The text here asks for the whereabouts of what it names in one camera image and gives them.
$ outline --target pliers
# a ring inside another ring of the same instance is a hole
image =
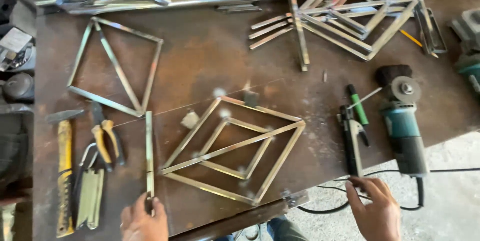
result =
[[[100,156],[105,162],[105,169],[111,172],[112,160],[103,142],[103,131],[106,131],[106,133],[109,135],[113,143],[113,148],[115,150],[115,157],[117,158],[117,163],[120,165],[125,164],[122,146],[120,144],[120,140],[117,133],[113,130],[113,121],[105,118],[105,116],[102,113],[102,106],[100,105],[100,103],[96,101],[92,101],[91,107],[92,107],[93,122],[95,124],[94,127],[92,128],[92,133],[93,133],[93,136],[95,137],[96,146],[98,148],[98,152],[100,153]]]

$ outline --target rusty metal table surface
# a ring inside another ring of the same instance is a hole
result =
[[[251,32],[249,26],[285,13],[286,2],[262,2],[260,6],[264,11],[261,13],[223,14],[212,8],[191,8],[127,11],[102,17],[165,40],[148,106],[154,113],[154,160],[157,169],[188,133],[179,124],[182,117],[189,110],[202,114],[213,100],[215,89],[223,89],[229,96],[241,98],[245,85],[250,85],[252,91],[260,94],[261,106],[305,119],[307,126],[263,198],[264,204],[279,199],[280,192],[285,189],[294,193],[346,173],[335,114],[341,104],[348,103],[345,94],[347,84],[354,84],[361,97],[377,87],[373,73],[379,66],[408,64],[412,67],[414,77],[422,88],[417,120],[425,146],[479,128],[480,107],[463,79],[452,68],[460,49],[457,38],[446,23],[464,10],[480,7],[480,0],[426,0],[426,3],[433,9],[449,47],[449,52],[441,54],[439,59],[424,56],[417,45],[398,33],[372,61],[363,63],[347,51],[306,32],[311,65],[309,71],[303,73],[295,61],[297,52],[292,32],[254,51],[247,46],[247,36]],[[57,13],[40,16],[37,20],[33,154],[35,240],[53,240],[57,222],[57,128],[44,121],[45,115],[67,109],[87,109],[89,106],[85,98],[65,88],[88,19],[87,16]],[[410,34],[417,34],[413,19],[405,24],[404,29]],[[104,28],[104,32],[135,93],[141,96],[154,45],[108,27]],[[74,85],[120,103],[128,102],[97,34],[91,37],[82,64]],[[322,82],[324,70],[327,71],[327,82]],[[364,103],[370,120],[367,133],[372,145],[370,148],[361,147],[365,167],[392,159],[387,132],[378,114],[380,101],[380,96],[374,96]],[[235,117],[236,109],[227,110]],[[127,163],[106,175],[99,228],[75,232],[64,240],[120,240],[122,208],[146,190],[145,120],[108,107],[104,107],[104,112],[117,125]],[[193,146],[199,145],[201,140],[206,141],[211,134],[215,118],[220,118],[216,113],[212,116],[211,125],[203,130],[201,128]],[[253,119],[253,115],[244,113],[243,116]],[[91,128],[90,115],[73,121],[75,164],[93,140]],[[241,133],[232,130],[229,133],[227,135],[237,135],[239,140],[249,136],[247,130]],[[279,137],[277,146],[288,137],[288,133]],[[223,137],[222,141],[229,143],[228,137]],[[260,186],[281,149],[267,150],[266,158],[260,162],[248,189],[242,189],[245,184],[238,184],[238,179],[200,165],[193,166],[191,171],[183,169],[181,174],[200,180],[215,180],[216,185],[252,193]],[[195,147],[185,150],[176,162],[191,158],[194,151]],[[252,154],[249,152],[225,154],[223,161],[229,164],[231,158],[237,161],[241,157],[244,160]],[[159,174],[155,177],[155,193],[165,203],[170,235],[251,208]]]

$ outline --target angle grinder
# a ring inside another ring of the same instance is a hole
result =
[[[380,107],[385,119],[398,169],[412,177],[424,177],[429,172],[422,136],[415,117],[422,91],[411,78],[406,65],[382,66],[375,77],[387,98]]]

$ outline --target human hand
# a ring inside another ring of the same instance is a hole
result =
[[[388,185],[378,178],[350,177],[345,184],[346,196],[367,241],[400,241],[400,206]],[[366,191],[372,203],[363,205],[355,187]]]
[[[122,241],[167,241],[169,228],[163,204],[153,198],[154,216],[145,211],[147,193],[142,194],[133,206],[123,208],[120,214]]]

